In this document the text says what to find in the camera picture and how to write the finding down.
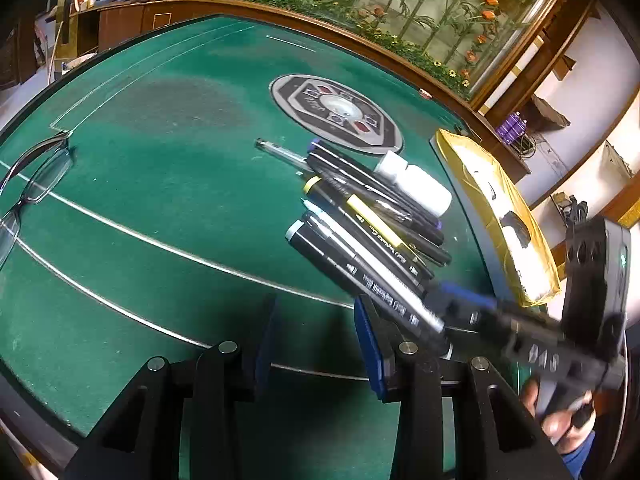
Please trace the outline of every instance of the blue sleeve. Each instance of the blue sleeve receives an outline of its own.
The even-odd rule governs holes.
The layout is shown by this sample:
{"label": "blue sleeve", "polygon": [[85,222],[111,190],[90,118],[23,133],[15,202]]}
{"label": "blue sleeve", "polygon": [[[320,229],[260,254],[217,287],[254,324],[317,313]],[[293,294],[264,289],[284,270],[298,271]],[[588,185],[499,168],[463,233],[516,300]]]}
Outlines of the blue sleeve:
{"label": "blue sleeve", "polygon": [[593,444],[595,436],[595,431],[591,431],[587,439],[580,444],[577,449],[573,450],[571,453],[562,455],[562,461],[567,466],[569,473],[571,473],[575,480],[578,480],[578,476],[580,476],[580,471],[582,470],[582,466],[591,451],[591,445]]}

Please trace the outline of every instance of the human hand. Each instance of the human hand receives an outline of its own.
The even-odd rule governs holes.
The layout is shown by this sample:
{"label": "human hand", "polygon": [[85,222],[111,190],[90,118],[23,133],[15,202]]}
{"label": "human hand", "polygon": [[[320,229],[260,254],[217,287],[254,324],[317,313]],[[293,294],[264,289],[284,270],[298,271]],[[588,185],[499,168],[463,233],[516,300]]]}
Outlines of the human hand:
{"label": "human hand", "polygon": [[[538,381],[535,378],[529,378],[522,387],[520,393],[520,400],[529,410],[531,416],[536,414],[536,399],[538,398]],[[591,392],[587,391],[584,394],[582,404],[591,402]],[[545,432],[549,439],[557,440],[561,438],[566,430],[571,426],[571,416],[574,411],[563,410],[562,412],[555,412],[551,415],[547,415],[545,420],[542,421],[542,431]],[[591,433],[593,425],[596,422],[595,411],[591,413],[590,419],[581,428],[571,428],[564,438],[562,438],[556,445],[556,449],[560,454],[571,453],[586,440]]]}

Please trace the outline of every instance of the green felt table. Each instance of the green felt table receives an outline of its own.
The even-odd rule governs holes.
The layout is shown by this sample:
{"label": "green felt table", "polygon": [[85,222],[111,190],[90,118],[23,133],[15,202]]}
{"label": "green felt table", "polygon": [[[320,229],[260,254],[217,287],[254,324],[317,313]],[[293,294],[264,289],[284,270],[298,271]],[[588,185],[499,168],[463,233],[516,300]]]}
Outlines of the green felt table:
{"label": "green felt table", "polygon": [[[0,146],[11,164],[52,127],[74,130],[74,166],[24,209],[20,245],[0,272],[0,356],[86,434],[148,358],[174,362],[241,339],[261,298],[277,292],[280,368],[266,397],[239,412],[242,452],[260,457],[246,461],[247,478],[388,478],[399,406],[382,405],[364,380],[353,300],[284,239],[303,212],[301,182],[254,148],[262,137],[303,153],[313,137],[270,95],[288,73],[368,96],[402,131],[402,156],[453,191],[429,140],[459,120],[392,74],[257,22],[215,16],[172,28],[62,85]],[[2,210],[23,186],[11,181]],[[491,294],[455,194],[442,223],[453,260],[436,276]]]}

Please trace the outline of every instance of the eyeglasses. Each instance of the eyeglasses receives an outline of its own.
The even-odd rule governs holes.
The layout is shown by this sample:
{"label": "eyeglasses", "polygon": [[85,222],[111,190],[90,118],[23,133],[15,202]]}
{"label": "eyeglasses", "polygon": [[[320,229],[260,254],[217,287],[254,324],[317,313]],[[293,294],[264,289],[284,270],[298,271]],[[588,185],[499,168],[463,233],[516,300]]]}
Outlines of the eyeglasses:
{"label": "eyeglasses", "polygon": [[20,232],[20,210],[22,207],[25,204],[37,204],[46,197],[73,164],[68,142],[70,135],[71,132],[68,131],[60,132],[31,147],[18,158],[0,181],[0,194],[2,194],[7,183],[15,175],[43,153],[54,150],[33,174],[18,202],[0,220],[0,269],[4,266]]}

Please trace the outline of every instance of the eyeglass lens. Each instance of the eyeglass lens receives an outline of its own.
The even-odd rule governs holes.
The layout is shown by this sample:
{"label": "eyeglass lens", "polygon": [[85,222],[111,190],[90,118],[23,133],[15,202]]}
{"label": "eyeglass lens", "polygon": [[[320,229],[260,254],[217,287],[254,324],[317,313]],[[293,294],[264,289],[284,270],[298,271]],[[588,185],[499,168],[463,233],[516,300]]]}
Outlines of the eyeglass lens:
{"label": "eyeglass lens", "polygon": [[68,149],[56,152],[33,175],[22,196],[29,202],[42,200],[64,176],[71,163],[71,154]]}
{"label": "eyeglass lens", "polygon": [[9,256],[20,231],[20,221],[13,209],[0,220],[0,267]]}

